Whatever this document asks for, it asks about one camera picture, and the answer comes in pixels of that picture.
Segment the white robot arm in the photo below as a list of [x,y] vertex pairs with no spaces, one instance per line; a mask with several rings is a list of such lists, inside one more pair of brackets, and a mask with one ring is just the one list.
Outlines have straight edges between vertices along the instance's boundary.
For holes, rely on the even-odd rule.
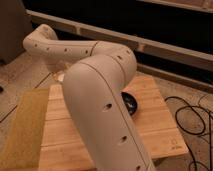
[[44,58],[47,68],[68,61],[62,90],[67,109],[98,171],[156,171],[122,99],[135,76],[132,50],[107,41],[60,40],[42,24],[23,46]]

